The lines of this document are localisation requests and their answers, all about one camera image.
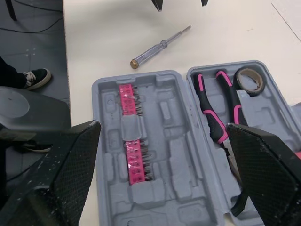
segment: tape roll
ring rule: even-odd
[[[256,83],[257,88],[249,89],[246,87],[242,82],[243,76],[252,79]],[[261,76],[257,71],[251,68],[242,68],[235,73],[233,84],[236,89],[245,90],[251,97],[255,97],[263,92],[266,86],[266,80],[265,77]]]

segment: table surface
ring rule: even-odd
[[[64,0],[72,124],[93,119],[91,86],[102,77],[172,69],[185,79],[194,66],[260,60],[288,104],[301,101],[301,43],[270,0]],[[185,28],[192,29],[133,70],[129,62]],[[95,177],[80,225],[98,226]]]

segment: shoe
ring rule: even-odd
[[[23,89],[33,90],[44,86],[51,78],[51,73],[46,68],[32,70],[30,72],[23,72],[27,82]]]
[[[47,153],[50,151],[52,145],[23,144],[21,147],[32,152]]]

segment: shoelace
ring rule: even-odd
[[[32,72],[23,72],[23,74],[26,76],[26,79],[27,79],[26,84],[28,86],[31,86],[32,82],[37,79],[36,76]]]

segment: black and pink handle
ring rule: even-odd
[[[217,116],[217,114],[214,112],[207,98],[202,74],[195,74],[193,80],[194,87],[200,101],[201,110],[203,114],[206,115],[208,120],[210,137],[214,142],[221,144],[228,138],[225,126]]]
[[[231,122],[247,126],[248,124],[246,123],[246,119],[242,112],[239,97],[232,85],[232,82],[230,81],[230,78],[224,71],[219,71],[216,74],[216,79],[218,80],[221,88],[223,89],[224,95],[226,96]]]

